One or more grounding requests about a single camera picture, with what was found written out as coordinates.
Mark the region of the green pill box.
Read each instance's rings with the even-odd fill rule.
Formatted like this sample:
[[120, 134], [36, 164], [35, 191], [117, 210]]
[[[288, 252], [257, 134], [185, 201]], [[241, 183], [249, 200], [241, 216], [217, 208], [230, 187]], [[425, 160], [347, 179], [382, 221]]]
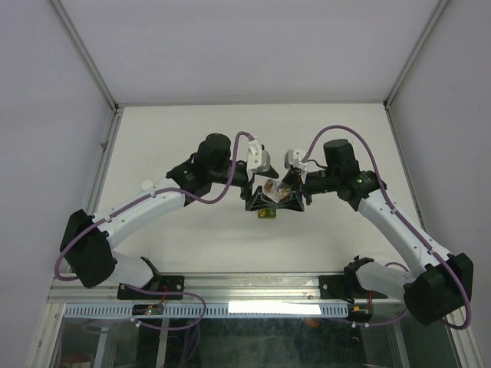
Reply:
[[259, 209], [258, 218], [259, 219], [275, 219], [277, 217], [276, 209]]

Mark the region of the clear bottle orange pills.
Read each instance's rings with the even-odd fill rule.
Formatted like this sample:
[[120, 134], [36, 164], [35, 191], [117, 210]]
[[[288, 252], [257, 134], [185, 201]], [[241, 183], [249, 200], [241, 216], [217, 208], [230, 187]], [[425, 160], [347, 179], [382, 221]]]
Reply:
[[262, 186], [262, 193], [274, 203], [280, 203], [290, 196], [292, 188], [290, 185], [275, 179], [267, 179]]

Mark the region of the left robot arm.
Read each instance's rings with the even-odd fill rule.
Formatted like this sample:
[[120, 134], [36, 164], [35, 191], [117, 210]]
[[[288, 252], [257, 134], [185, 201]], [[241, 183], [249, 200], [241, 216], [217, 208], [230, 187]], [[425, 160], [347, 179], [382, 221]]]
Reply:
[[160, 216], [193, 202], [218, 203], [232, 186], [246, 197], [257, 175], [279, 177], [256, 138], [245, 132], [233, 140], [209, 134], [189, 159], [134, 199], [91, 215], [83, 209], [72, 213], [55, 262], [55, 277], [79, 281], [85, 288], [111, 281], [134, 288], [143, 297], [154, 297], [163, 284], [162, 274], [148, 258], [117, 252], [119, 244]]

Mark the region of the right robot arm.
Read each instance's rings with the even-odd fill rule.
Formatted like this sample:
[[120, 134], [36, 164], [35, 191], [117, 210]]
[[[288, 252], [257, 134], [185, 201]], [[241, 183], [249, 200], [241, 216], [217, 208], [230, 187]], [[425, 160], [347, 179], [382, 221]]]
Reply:
[[362, 171], [346, 139], [323, 146], [326, 164], [308, 172], [307, 154], [285, 154], [285, 182], [300, 202], [310, 204], [317, 194], [334, 192], [360, 213], [389, 241], [406, 269], [385, 266], [373, 258], [356, 257], [344, 267], [340, 298], [352, 302], [374, 291], [404, 302], [409, 313], [428, 326], [459, 308], [470, 310], [473, 263], [464, 253], [452, 254], [396, 207], [385, 183], [374, 171]]

